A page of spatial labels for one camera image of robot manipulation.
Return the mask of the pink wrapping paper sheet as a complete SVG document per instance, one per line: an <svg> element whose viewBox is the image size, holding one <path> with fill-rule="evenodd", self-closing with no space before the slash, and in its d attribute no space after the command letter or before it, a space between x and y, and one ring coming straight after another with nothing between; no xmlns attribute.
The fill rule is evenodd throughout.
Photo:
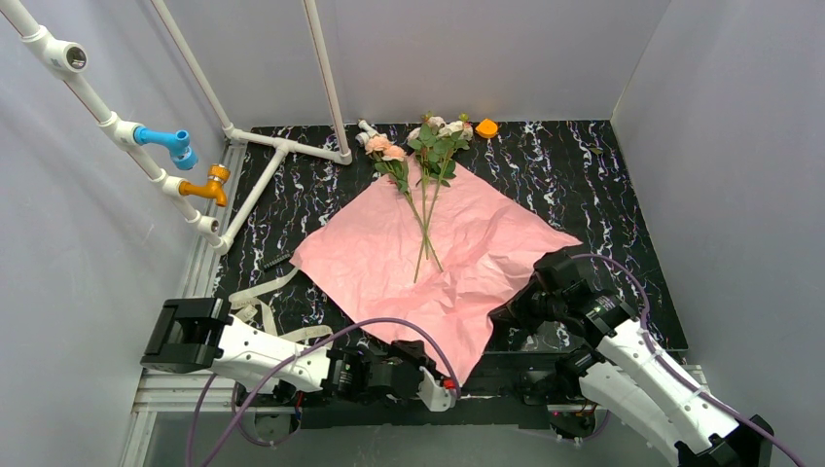
<svg viewBox="0 0 825 467"><path fill-rule="evenodd" d="M384 342L431 337L439 371L469 378L492 336L490 314L544 255L578 239L465 167L441 189L401 195L366 157L368 185L297 247L292 264Z"/></svg>

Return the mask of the fake cream rose stem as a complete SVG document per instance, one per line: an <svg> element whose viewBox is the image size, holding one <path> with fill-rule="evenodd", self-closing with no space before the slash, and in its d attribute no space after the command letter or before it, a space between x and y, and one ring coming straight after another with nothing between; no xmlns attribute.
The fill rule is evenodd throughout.
<svg viewBox="0 0 825 467"><path fill-rule="evenodd" d="M469 116L461 113L458 119L447 122L438 132L431 131L427 123L421 122L419 136L411 141L411 149L418 151L428 160L429 182L427 188L426 212L430 224L434 208L442 187L449 187L456 176L457 164L454 155L469 149L473 128Z"/></svg>

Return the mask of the fake white rose stem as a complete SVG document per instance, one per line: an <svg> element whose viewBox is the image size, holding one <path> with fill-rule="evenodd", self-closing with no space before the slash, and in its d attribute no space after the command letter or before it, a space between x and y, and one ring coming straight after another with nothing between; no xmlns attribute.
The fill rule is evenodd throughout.
<svg viewBox="0 0 825 467"><path fill-rule="evenodd" d="M424 123L427 123L431 131L438 132L440 128L446 123L445 120L439 116L434 116L432 112L428 112L427 114L421 117ZM411 147L411 141L416 139L420 134L420 127L413 129L406 137L405 142L409 147ZM414 152L414 157L418 163L421 176L419 181L416 183L416 186L421 190L421 216L422 218L426 217L426 200L427 200L427 188L429 182L429 166L428 160L425 156L422 156L418 151Z"/></svg>

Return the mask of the fake pink rose stem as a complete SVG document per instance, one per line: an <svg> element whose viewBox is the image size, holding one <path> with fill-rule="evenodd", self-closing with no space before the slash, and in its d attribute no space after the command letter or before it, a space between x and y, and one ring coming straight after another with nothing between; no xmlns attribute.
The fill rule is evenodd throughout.
<svg viewBox="0 0 825 467"><path fill-rule="evenodd" d="M381 175L386 175L395 185L398 193L407 201L420 228L422 239L413 280L417 281L422 261L427 258L434 260L438 271L443 272L444 268L430 237L426 208L421 207L421 209L418 209L413 201L408 153L401 146L392 143L386 136L381 134L368 135L363 146L366 154L373 161L375 170Z"/></svg>

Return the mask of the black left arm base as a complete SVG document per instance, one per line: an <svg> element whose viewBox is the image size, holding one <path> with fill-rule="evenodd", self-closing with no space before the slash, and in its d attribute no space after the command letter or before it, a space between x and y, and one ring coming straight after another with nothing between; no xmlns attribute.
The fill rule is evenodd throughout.
<svg viewBox="0 0 825 467"><path fill-rule="evenodd" d="M335 395L330 390L302 392L289 383L278 382L272 391L261 389L253 397L250 408L288 407L299 410L325 408L334 400Z"/></svg>

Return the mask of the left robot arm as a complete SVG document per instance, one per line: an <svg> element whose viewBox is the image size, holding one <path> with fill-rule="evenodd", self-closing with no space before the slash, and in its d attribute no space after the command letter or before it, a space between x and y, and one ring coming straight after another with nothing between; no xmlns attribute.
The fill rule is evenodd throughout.
<svg viewBox="0 0 825 467"><path fill-rule="evenodd" d="M165 301L140 363L171 374L209 371L264 394L291 386L360 404L418 399L436 413L455 402L423 341L395 341L384 353L328 343L313 350L242 322L217 298Z"/></svg>

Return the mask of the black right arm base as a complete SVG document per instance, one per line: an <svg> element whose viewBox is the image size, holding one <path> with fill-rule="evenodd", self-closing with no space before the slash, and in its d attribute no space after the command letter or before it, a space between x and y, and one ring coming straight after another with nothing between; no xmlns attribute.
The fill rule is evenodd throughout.
<svg viewBox="0 0 825 467"><path fill-rule="evenodd" d="M583 395L580 379L591 376L607 359L596 350L580 348L554 361L548 370L521 372L518 394L528 406L573 405L570 410L550 409L550 427L566 443L581 445L606 428L610 413L598 420L598 403Z"/></svg>

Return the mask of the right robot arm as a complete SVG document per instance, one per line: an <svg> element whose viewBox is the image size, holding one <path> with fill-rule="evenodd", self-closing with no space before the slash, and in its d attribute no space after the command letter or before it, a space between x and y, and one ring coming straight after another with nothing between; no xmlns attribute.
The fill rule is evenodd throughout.
<svg viewBox="0 0 825 467"><path fill-rule="evenodd" d="M631 427L674 466L768 466L773 431L713 397L647 328L649 309L599 290L559 251L536 262L526 287L492 312L499 329L534 334L561 323L581 344L552 366L519 366L525 403L584 399Z"/></svg>

